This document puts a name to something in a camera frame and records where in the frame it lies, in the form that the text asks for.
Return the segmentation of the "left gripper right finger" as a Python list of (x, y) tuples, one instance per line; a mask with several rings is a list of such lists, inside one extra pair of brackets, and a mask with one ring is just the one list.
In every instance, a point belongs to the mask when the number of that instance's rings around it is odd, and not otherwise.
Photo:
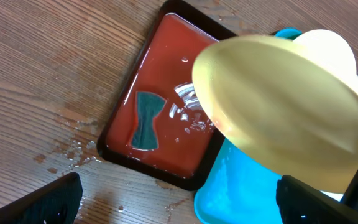
[(284, 224), (358, 224), (358, 170), (340, 201), (290, 175), (277, 182), (276, 201)]

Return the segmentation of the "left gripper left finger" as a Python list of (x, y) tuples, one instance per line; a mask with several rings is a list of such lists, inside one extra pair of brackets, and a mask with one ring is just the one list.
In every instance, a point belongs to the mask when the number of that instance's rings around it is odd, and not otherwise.
[(83, 188), (71, 172), (0, 208), (0, 223), (67, 223), (75, 221)]

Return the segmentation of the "dark green sponge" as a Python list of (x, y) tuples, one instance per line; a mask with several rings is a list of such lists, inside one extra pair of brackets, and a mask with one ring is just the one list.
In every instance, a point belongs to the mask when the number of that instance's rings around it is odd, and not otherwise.
[(152, 151), (158, 148), (154, 119), (160, 114), (166, 100), (148, 91), (138, 91), (135, 99), (136, 124), (130, 144), (134, 149)]

